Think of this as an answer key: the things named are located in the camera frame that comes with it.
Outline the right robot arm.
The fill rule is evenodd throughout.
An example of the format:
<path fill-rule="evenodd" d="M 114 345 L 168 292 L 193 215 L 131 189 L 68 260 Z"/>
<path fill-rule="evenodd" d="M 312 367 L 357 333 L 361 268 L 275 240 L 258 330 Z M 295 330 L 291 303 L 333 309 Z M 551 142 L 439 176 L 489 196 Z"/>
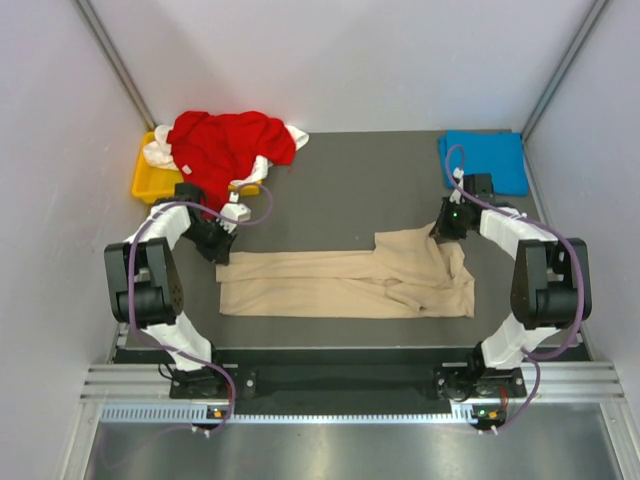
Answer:
<path fill-rule="evenodd" d="M 514 261 L 506 319 L 471 350 L 465 365 L 435 371 L 440 395 L 463 402 L 517 385 L 528 355 L 559 331 L 577 330 L 592 301 L 583 240 L 562 240 L 511 205 L 495 202 L 488 174 L 455 168 L 451 177 L 454 191 L 443 199 L 431 237 L 453 242 L 475 232 Z"/>

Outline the beige t shirt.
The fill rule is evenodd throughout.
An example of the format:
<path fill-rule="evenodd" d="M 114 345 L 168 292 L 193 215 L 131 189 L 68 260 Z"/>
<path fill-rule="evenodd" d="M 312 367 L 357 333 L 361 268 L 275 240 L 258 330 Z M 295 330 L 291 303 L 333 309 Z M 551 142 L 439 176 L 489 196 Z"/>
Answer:
<path fill-rule="evenodd" d="M 217 266 L 230 316 L 457 318 L 475 313 L 475 279 L 431 225 L 378 232 L 371 250 L 236 252 Z"/>

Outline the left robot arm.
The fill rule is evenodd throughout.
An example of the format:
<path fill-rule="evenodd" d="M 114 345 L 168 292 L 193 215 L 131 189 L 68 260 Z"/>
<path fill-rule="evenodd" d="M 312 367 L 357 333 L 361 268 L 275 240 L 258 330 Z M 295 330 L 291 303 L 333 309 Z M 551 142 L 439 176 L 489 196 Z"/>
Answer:
<path fill-rule="evenodd" d="M 179 183 L 172 196 L 155 202 L 132 236 L 104 250 L 112 314 L 141 340 L 168 353 L 172 362 L 158 370 L 171 381 L 170 396 L 175 399 L 234 398 L 230 376 L 217 365 L 216 348 L 186 315 L 173 258 L 174 247 L 185 238 L 205 260 L 229 263 L 237 223 L 250 217 L 236 194 L 230 200 L 219 219 L 205 209 L 201 188 Z"/>

